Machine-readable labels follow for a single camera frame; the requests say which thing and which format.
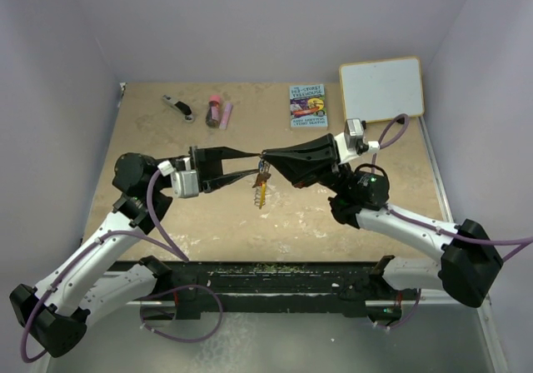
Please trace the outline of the metal keyring organizer with rings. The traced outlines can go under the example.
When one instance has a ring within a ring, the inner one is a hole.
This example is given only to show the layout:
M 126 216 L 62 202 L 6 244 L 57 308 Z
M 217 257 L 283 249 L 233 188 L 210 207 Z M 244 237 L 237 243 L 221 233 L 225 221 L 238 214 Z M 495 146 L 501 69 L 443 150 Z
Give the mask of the metal keyring organizer with rings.
M 264 160 L 260 160 L 258 164 L 258 173 L 256 181 L 253 185 L 255 189 L 254 193 L 254 205 L 258 209 L 262 209 L 266 204 L 267 182 L 271 177 L 270 164 Z

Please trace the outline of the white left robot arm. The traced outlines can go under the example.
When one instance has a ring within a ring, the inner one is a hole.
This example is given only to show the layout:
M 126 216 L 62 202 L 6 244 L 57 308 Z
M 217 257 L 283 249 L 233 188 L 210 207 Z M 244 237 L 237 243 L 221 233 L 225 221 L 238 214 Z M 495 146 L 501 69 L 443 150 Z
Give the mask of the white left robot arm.
M 114 167 L 113 186 L 121 193 L 102 224 L 56 270 L 34 286 L 21 284 L 9 300 L 23 328 L 22 360 L 33 338 L 44 355 L 66 355 L 90 325 L 129 301 L 151 297 L 161 300 L 172 288 L 172 271 L 157 258 L 141 259 L 129 271 L 101 284 L 99 279 L 118 258 L 139 241 L 154 243 L 152 230 L 161 221 L 172 198 L 191 198 L 230 185 L 250 171 L 224 173 L 225 160 L 248 158 L 229 147 L 193 147 L 185 156 L 156 159 L 141 153 L 121 155 Z

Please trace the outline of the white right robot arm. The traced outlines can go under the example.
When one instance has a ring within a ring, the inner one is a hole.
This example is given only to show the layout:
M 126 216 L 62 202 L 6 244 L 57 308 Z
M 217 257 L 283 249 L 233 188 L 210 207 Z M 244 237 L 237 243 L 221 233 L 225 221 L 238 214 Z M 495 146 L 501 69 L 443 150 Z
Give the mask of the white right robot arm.
M 295 188 L 320 184 L 333 191 L 328 201 L 338 223 L 388 236 L 424 254 L 420 260 L 383 258 L 370 280 L 376 297 L 428 289 L 444 291 L 464 306 L 481 306 L 503 266 L 483 227 L 471 220 L 460 225 L 438 221 L 392 205 L 382 168 L 349 164 L 379 149 L 378 142 L 366 142 L 361 135 L 327 134 L 293 147 L 267 149 L 262 160 Z

